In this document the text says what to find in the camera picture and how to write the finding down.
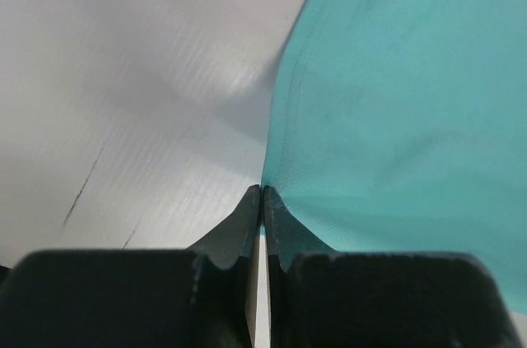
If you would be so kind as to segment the teal t shirt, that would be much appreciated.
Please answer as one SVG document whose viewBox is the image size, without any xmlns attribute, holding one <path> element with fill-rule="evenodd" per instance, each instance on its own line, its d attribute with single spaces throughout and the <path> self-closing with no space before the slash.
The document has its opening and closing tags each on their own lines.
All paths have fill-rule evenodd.
<svg viewBox="0 0 527 348">
<path fill-rule="evenodd" d="M 526 310 L 526 0 L 307 0 L 263 183 L 340 251 L 456 251 Z"/>
</svg>

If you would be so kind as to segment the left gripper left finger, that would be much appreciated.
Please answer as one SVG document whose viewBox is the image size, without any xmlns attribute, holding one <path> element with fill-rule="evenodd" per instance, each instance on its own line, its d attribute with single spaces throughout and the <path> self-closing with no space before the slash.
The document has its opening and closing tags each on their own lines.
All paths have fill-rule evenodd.
<svg viewBox="0 0 527 348">
<path fill-rule="evenodd" d="M 1 284 L 4 347 L 250 347 L 259 186 L 184 249 L 31 253 Z"/>
</svg>

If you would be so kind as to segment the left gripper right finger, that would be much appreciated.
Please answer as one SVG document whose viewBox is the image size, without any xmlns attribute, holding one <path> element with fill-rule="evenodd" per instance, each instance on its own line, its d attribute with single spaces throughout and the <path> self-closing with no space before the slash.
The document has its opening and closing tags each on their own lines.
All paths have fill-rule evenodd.
<svg viewBox="0 0 527 348">
<path fill-rule="evenodd" d="M 342 252 L 262 192 L 273 347 L 519 347 L 496 282 L 452 252 Z"/>
</svg>

